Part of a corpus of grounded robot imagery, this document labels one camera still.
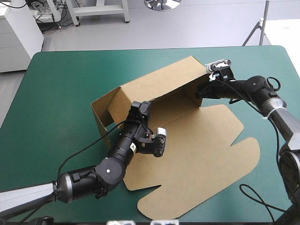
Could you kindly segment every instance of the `cardboard box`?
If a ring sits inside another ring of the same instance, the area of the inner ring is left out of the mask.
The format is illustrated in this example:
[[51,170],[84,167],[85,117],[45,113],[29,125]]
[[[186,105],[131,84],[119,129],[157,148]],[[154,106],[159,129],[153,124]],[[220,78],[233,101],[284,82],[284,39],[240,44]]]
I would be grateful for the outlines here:
[[[195,90],[197,85],[208,82],[205,71],[205,67],[190,56],[113,89],[91,104],[100,135],[106,134],[106,127],[113,122],[118,124],[125,120],[134,101],[151,101],[150,128],[199,108],[202,100],[195,98]],[[105,142],[111,146],[109,137]]]
[[108,125],[126,119],[133,101],[151,101],[149,126],[167,129],[164,155],[135,154],[124,178],[129,190],[160,186],[138,202],[139,211],[151,219],[180,217],[250,173],[259,161],[256,139],[232,145],[243,124],[227,106],[200,107],[196,87],[208,81],[205,67],[190,56],[92,103],[102,136]]

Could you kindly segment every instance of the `black cable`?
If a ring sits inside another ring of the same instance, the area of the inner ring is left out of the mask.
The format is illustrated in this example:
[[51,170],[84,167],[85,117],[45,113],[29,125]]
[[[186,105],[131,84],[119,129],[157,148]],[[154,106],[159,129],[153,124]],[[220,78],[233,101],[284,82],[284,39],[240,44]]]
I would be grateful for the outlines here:
[[[277,90],[280,89],[281,85],[280,85],[279,80],[276,79],[276,78],[274,78],[274,77],[269,77],[269,78],[275,80],[275,81],[278,83],[278,88],[277,88]],[[264,115],[263,115],[263,114],[255,107],[255,106],[253,106],[252,104],[250,104],[250,103],[249,103],[249,102],[248,102],[248,101],[247,101],[247,100],[246,100],[246,99],[245,99],[245,98],[244,98],[244,97],[243,97],[236,89],[234,89],[232,86],[230,86],[229,84],[227,84],[227,83],[225,83],[225,82],[223,82],[223,81],[220,81],[220,80],[218,80],[218,79],[216,79],[216,81],[218,81],[218,82],[220,82],[220,83],[222,83],[222,84],[228,86],[229,88],[231,88],[231,89],[232,89],[237,95],[239,95],[239,97],[240,97],[242,100],[244,100],[251,108],[253,108],[253,109],[254,109],[255,111],[257,111],[259,114],[261,114],[262,116],[264,116]],[[279,143],[279,133],[278,133],[278,130],[277,130],[277,127],[276,127],[275,123],[274,123],[270,118],[268,118],[268,120],[269,120],[269,122],[272,124],[272,126],[274,127],[275,133],[276,133],[276,141],[277,141],[276,163],[277,163],[277,167],[278,167],[279,173],[280,173],[280,175],[281,175],[281,178],[282,178],[282,180],[283,180],[285,186],[288,187],[288,189],[289,189],[291,195],[293,196],[293,198],[294,198],[296,204],[297,204],[298,206],[300,206],[299,202],[298,202],[297,199],[295,198],[294,192],[291,190],[290,186],[287,185],[287,182],[286,182],[284,176],[282,175],[282,172],[281,172],[281,169],[280,169],[280,166],[279,166],[279,145],[280,145],[280,143]],[[254,198],[250,197],[248,194],[246,194],[246,193],[241,189],[241,185],[250,188],[250,189],[251,189],[251,190],[252,190],[252,191],[260,198],[261,202],[260,202],[259,200],[257,200],[257,199],[254,199]],[[253,188],[251,188],[249,185],[246,185],[246,184],[241,184],[241,185],[240,185],[240,190],[241,190],[241,192],[242,192],[244,195],[246,195],[247,197],[249,197],[251,200],[253,200],[253,201],[257,202],[257,203],[260,203],[260,204],[264,205],[264,206],[266,207],[267,211],[269,212],[269,214],[270,214],[270,216],[271,216],[271,219],[272,219],[272,221],[273,221],[273,223],[274,223],[274,217],[273,217],[273,215],[272,215],[272,213],[271,213],[271,211],[270,211],[270,209],[269,209],[268,207],[273,208],[273,209],[276,209],[276,210],[279,210],[279,211],[281,211],[282,209],[277,208],[277,207],[272,206],[272,205],[269,205],[269,204],[266,204],[266,203],[263,201],[263,199],[258,195],[258,193],[255,192],[255,190],[254,190]]]
[[[258,201],[258,200],[255,199],[255,198],[251,197],[250,195],[248,195],[248,194],[243,190],[242,187],[247,187],[247,188],[249,188],[251,191],[253,191],[254,194],[256,194],[256,196],[261,200],[261,202]],[[260,197],[260,195],[259,195],[252,187],[250,187],[250,186],[247,185],[247,184],[241,184],[241,185],[240,185],[240,191],[241,191],[245,196],[247,196],[248,198],[252,199],[253,201],[255,201],[255,202],[257,202],[257,203],[260,203],[260,204],[264,205],[264,206],[266,207],[268,213],[269,213],[270,216],[271,216],[272,222],[275,223],[275,219],[274,219],[274,217],[273,217],[272,212],[271,212],[270,209],[269,209],[269,205],[268,205],[267,203],[264,202],[264,200]]]
[[0,1],[0,3],[1,3],[2,5],[5,5],[5,6],[7,6],[7,7],[10,7],[10,8],[23,8],[23,7],[25,7],[25,6],[27,5],[27,2],[26,2],[26,1],[25,1],[25,4],[22,5],[22,6],[20,6],[20,7],[10,6],[10,5],[7,5],[7,4],[3,3],[2,1]]
[[[269,80],[269,79],[272,79],[272,80],[276,81],[276,83],[278,84],[278,87],[277,87],[277,88],[274,88],[273,84],[270,83],[270,80]],[[279,80],[278,80],[277,78],[275,78],[275,77],[269,76],[269,77],[267,78],[267,83],[268,83],[268,85],[269,85],[271,88],[274,89],[274,91],[279,91],[280,88],[281,88],[281,84],[280,84]]]
[[75,0],[75,2],[77,3],[77,5],[80,7],[80,4],[78,3],[78,1],[77,0]]
[[97,140],[95,140],[93,143],[91,143],[91,144],[88,145],[87,147],[85,147],[85,148],[81,149],[80,151],[78,151],[78,152],[72,154],[71,156],[69,156],[68,158],[66,158],[66,159],[63,161],[63,163],[59,166],[58,172],[57,172],[57,188],[59,187],[59,177],[60,177],[61,169],[63,168],[63,166],[66,164],[66,162],[67,162],[69,159],[71,159],[71,158],[73,158],[74,156],[77,156],[78,154],[80,154],[80,153],[82,153],[83,151],[87,150],[89,147],[93,146],[94,144],[96,144],[97,142],[99,142],[100,140],[102,140],[103,138],[105,138],[106,136],[108,136],[109,133],[111,133],[115,128],[117,128],[119,125],[121,125],[121,124],[123,124],[123,123],[125,123],[125,122],[134,122],[134,123],[138,123],[138,124],[142,125],[143,127],[145,127],[146,129],[148,129],[152,134],[154,134],[153,131],[152,131],[148,126],[146,126],[145,124],[143,124],[143,123],[141,123],[140,121],[137,121],[137,120],[124,120],[124,121],[118,123],[118,124],[117,124],[116,126],[114,126],[110,131],[108,131],[105,135],[103,135],[102,137],[98,138]]
[[21,225],[26,219],[31,217],[36,211],[38,211],[40,208],[42,208],[52,197],[54,193],[51,193],[49,197],[42,203],[40,204],[37,208],[35,208],[30,214],[28,214],[26,217],[24,217],[17,225]]
[[68,25],[59,25],[60,27],[68,27],[70,25],[74,24],[73,22],[72,23],[69,23]]
[[[134,123],[138,123],[140,125],[142,125],[143,127],[147,128],[152,134],[153,134],[153,131],[148,127],[146,126],[145,124],[141,123],[140,121],[137,121],[137,120],[124,120],[120,123],[118,123],[116,126],[114,126],[110,131],[108,131],[105,135],[103,135],[102,137],[98,138],[96,141],[94,141],[93,143],[91,143],[90,145],[88,145],[87,147],[83,148],[82,150],[74,153],[73,155],[69,156],[67,159],[65,159],[65,161],[63,161],[63,163],[59,166],[59,169],[58,169],[58,174],[57,174],[57,188],[59,187],[59,176],[60,176],[60,172],[61,172],[61,169],[63,168],[63,166],[66,164],[66,162],[71,159],[72,157],[80,154],[81,152],[87,150],[89,147],[93,146],[94,144],[96,144],[98,141],[102,140],[103,138],[105,138],[109,133],[111,133],[115,128],[117,128],[119,125],[125,123],[125,122],[134,122]],[[88,172],[86,174],[84,174],[83,176],[88,176],[89,174],[91,174],[93,172]],[[28,219],[29,217],[31,217],[36,211],[38,211],[41,207],[43,207],[52,197],[52,195],[54,194],[51,193],[49,195],[49,197],[46,199],[45,202],[43,202],[42,204],[40,204],[37,208],[35,208],[30,214],[28,214],[26,217],[24,217],[17,225],[21,225],[26,219]]]

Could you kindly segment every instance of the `green table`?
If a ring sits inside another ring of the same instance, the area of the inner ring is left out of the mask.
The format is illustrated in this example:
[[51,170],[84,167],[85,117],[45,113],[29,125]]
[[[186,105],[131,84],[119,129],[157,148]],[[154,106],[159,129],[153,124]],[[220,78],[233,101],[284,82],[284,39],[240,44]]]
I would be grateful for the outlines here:
[[[189,55],[202,63],[229,58],[237,79],[254,75],[278,78],[282,83],[280,96],[300,119],[300,79],[280,46],[41,52],[32,59],[0,129],[0,190],[54,180],[58,166],[67,156],[99,136],[92,101],[120,84]],[[228,105],[228,100],[203,101],[203,106],[216,104]],[[255,137],[261,147],[260,162],[249,175],[183,215],[181,222],[270,221],[263,206],[239,191],[241,183],[253,186],[270,204],[284,209],[290,206],[276,168],[271,124],[243,102],[229,107],[245,125],[236,141]],[[100,142],[70,160],[65,171],[98,164],[107,151]],[[100,201],[90,196],[70,204],[51,203],[34,217],[49,215],[57,222],[145,222],[149,219],[138,211],[137,202],[152,190],[131,192],[121,183]]]

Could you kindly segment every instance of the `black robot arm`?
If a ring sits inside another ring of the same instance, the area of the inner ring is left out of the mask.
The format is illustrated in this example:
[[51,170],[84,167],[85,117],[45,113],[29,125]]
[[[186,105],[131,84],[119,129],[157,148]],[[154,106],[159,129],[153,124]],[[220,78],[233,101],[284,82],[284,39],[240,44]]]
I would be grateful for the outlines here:
[[166,130],[158,128],[154,135],[148,128],[150,105],[147,101],[131,105],[117,141],[99,165],[65,172],[52,183],[1,192],[0,225],[47,202],[70,203],[87,195],[100,199],[123,180],[134,153],[161,157],[165,151]]
[[[200,85],[197,98],[229,98],[230,104],[240,100],[253,103],[257,110],[271,120],[285,140],[280,149],[279,169],[285,189],[293,206],[283,214],[277,224],[299,224],[300,220],[300,122],[286,109],[285,101],[277,94],[279,81],[274,77],[253,76],[236,80],[230,60],[219,60],[207,65],[210,82]],[[274,88],[270,80],[275,80]]]

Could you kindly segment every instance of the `cardboard box flap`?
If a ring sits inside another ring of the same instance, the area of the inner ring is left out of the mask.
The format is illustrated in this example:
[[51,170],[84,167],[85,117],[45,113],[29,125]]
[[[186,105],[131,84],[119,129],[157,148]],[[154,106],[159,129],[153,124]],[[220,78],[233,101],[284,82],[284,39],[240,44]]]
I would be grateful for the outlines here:
[[124,178],[129,190],[160,185],[138,202],[151,219],[180,217],[250,173],[260,158],[256,139],[232,144],[243,124],[225,105],[196,108],[164,128],[164,155],[135,154]]
[[[121,122],[126,119],[132,102],[151,101],[162,97],[205,74],[206,69],[198,60],[193,56],[187,57],[122,85],[109,104],[108,111],[115,123]],[[191,100],[198,102],[198,106],[194,107],[200,106],[199,99]]]
[[[101,136],[104,136],[107,133],[106,127],[113,123],[113,119],[107,108],[119,89],[120,87],[117,87],[91,103],[98,131]],[[108,136],[104,138],[104,141],[110,148],[111,142]]]

